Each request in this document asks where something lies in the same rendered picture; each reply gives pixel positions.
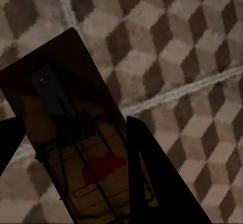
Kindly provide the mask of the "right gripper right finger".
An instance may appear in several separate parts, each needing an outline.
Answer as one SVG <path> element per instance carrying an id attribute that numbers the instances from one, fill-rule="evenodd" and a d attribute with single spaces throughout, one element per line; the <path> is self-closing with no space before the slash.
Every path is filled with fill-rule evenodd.
<path id="1" fill-rule="evenodd" d="M 212 224 L 147 125 L 127 116 L 131 224 Z M 139 150 L 158 207 L 147 205 Z"/>

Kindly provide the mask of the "mousetrap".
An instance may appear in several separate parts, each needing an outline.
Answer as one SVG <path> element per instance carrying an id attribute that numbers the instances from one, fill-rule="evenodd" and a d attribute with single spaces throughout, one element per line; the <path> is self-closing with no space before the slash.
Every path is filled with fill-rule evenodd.
<path id="1" fill-rule="evenodd" d="M 0 89 L 74 224 L 131 224 L 127 122 L 77 30 L 0 71 Z M 139 157 L 147 205 L 158 207 Z"/>

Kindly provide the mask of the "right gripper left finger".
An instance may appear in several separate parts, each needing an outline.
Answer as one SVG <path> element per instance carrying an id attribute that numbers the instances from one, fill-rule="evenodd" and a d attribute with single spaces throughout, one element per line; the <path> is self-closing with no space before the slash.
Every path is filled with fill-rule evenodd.
<path id="1" fill-rule="evenodd" d="M 0 176 L 26 136 L 22 116 L 0 121 Z"/>

